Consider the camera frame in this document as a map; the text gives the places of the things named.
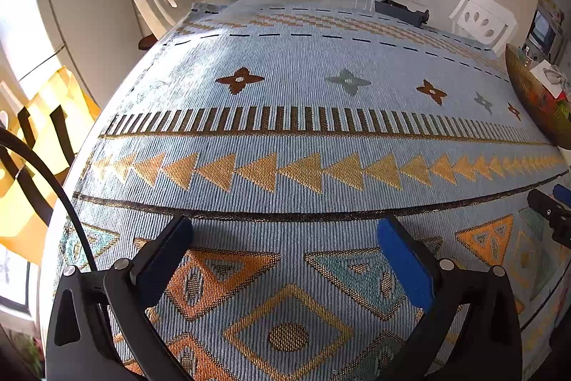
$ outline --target blue gripper pad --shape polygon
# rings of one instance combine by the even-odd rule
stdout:
[[[569,191],[566,187],[560,184],[556,184],[553,187],[553,195],[559,202],[563,202],[563,204],[571,208],[571,191]]]
[[[432,278],[388,218],[379,220],[377,241],[410,303],[427,312],[434,300]]]

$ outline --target teal triangle pattern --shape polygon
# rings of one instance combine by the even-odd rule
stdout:
[[[82,223],[84,227],[87,241],[91,246],[93,258],[99,257],[108,251],[119,240],[119,233],[116,231],[105,230],[97,226]],[[79,269],[87,267],[87,257],[85,257],[84,248],[79,242],[79,237],[71,224],[67,224],[64,234],[59,241],[59,248],[64,255],[66,265],[75,265]]]
[[[244,268],[244,264],[239,261],[205,260],[204,262],[216,279],[221,283],[226,281],[234,273]]]
[[[335,381],[369,381],[377,379],[403,345],[404,340],[390,331],[383,330],[379,337],[334,378]],[[436,371],[442,368],[443,365],[444,362],[435,359],[428,372]]]
[[[530,207],[521,209],[520,217],[524,219],[527,226],[531,228],[533,233],[541,241],[541,238],[543,237],[543,228],[545,227],[547,220]]]
[[[537,266],[537,274],[533,283],[532,294],[530,300],[533,300],[549,282],[555,273],[555,263],[545,249],[541,250],[539,257],[539,265]]]
[[[343,292],[382,320],[391,318],[405,300],[403,286],[381,250],[313,252],[305,261]],[[361,274],[356,263],[367,263]]]

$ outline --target orange triangle pattern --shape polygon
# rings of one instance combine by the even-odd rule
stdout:
[[[175,336],[167,342],[167,347],[195,381],[210,381],[214,379],[216,381],[238,381],[238,378],[222,366],[204,348],[204,345],[189,332]],[[192,354],[196,363],[187,362],[187,360],[190,362],[192,359],[188,352]],[[135,360],[126,361],[125,368],[143,376],[143,372]]]
[[[165,155],[167,155],[167,153],[163,152],[162,154],[154,156],[152,159],[144,160],[132,166],[135,173],[144,179],[151,188],[155,187],[156,177],[159,176],[159,170],[161,169]]]
[[[196,173],[216,184],[221,190],[229,192],[232,183],[232,173],[236,163],[236,154],[216,159],[203,167],[196,168]]]
[[[137,153],[134,152],[132,154],[123,157],[122,159],[117,160],[115,163],[109,165],[109,170],[117,177],[119,181],[123,184],[127,181],[127,175],[129,173],[129,168],[133,165],[133,161],[137,157]]]
[[[192,172],[197,159],[198,154],[195,152],[194,154],[190,154],[187,157],[183,157],[164,166],[161,170],[172,182],[186,191],[188,190],[188,186],[190,186]]]
[[[166,153],[133,164],[136,156],[137,154],[134,152],[114,163],[110,163],[111,155],[93,162],[91,168],[99,180],[103,181],[110,173],[113,173],[123,184],[127,180],[130,168],[132,168],[150,187],[154,187],[158,179],[158,173],[162,171],[172,182],[184,190],[188,190],[193,173],[198,173],[226,192],[230,191],[232,175],[236,173],[266,191],[274,193],[276,177],[277,174],[280,174],[311,189],[317,194],[322,194],[323,174],[327,174],[333,179],[359,191],[364,190],[363,174],[367,174],[375,180],[401,191],[403,190],[403,185],[399,172],[432,187],[430,172],[456,185],[455,173],[473,182],[478,181],[477,174],[493,181],[492,173],[505,178],[506,173],[518,176],[525,174],[525,171],[531,173],[533,170],[537,172],[543,168],[551,168],[564,162],[562,157],[552,155],[541,157],[524,156],[521,159],[514,157],[513,160],[510,157],[504,157],[501,162],[498,157],[494,156],[487,163],[484,156],[480,155],[473,164],[470,164],[468,156],[464,154],[452,167],[448,155],[444,153],[428,168],[426,160],[419,154],[399,169],[394,154],[387,154],[380,160],[362,168],[359,154],[354,153],[341,161],[333,163],[329,167],[322,168],[321,155],[316,152],[295,160],[282,168],[278,168],[278,154],[274,152],[239,168],[235,168],[236,154],[228,154],[196,168],[199,158],[198,153],[175,160],[164,167],[161,165],[164,162]]]
[[[457,232],[456,239],[489,267],[501,265],[512,234],[513,215]]]
[[[278,153],[274,152],[262,159],[255,160],[236,170],[236,173],[248,181],[252,181],[266,191],[273,192],[276,189],[276,164]]]

